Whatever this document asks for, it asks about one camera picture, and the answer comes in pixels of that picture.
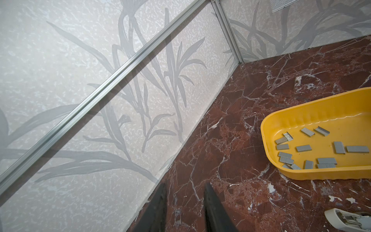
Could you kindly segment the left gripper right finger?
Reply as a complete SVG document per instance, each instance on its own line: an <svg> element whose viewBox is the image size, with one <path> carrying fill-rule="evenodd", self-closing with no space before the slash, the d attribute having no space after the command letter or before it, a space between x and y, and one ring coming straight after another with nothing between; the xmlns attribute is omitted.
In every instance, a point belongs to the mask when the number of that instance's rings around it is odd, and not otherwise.
<svg viewBox="0 0 371 232"><path fill-rule="evenodd" d="M210 183L204 188L204 211L207 232L237 232Z"/></svg>

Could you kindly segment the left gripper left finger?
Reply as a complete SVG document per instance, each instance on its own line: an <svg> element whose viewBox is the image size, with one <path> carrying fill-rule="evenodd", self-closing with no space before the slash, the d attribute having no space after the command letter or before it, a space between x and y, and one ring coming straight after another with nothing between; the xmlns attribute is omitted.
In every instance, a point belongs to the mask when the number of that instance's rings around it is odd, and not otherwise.
<svg viewBox="0 0 371 232"><path fill-rule="evenodd" d="M167 217L167 187L161 183L133 232L165 232Z"/></svg>

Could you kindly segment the white mini stapler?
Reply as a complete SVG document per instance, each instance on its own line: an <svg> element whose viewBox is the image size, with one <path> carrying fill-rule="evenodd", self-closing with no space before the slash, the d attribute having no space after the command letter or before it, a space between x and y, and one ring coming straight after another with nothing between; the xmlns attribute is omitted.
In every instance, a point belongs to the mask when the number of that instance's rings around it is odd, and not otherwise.
<svg viewBox="0 0 371 232"><path fill-rule="evenodd" d="M371 214L367 212L350 213L337 208L324 212L327 221L344 232L370 232Z"/></svg>

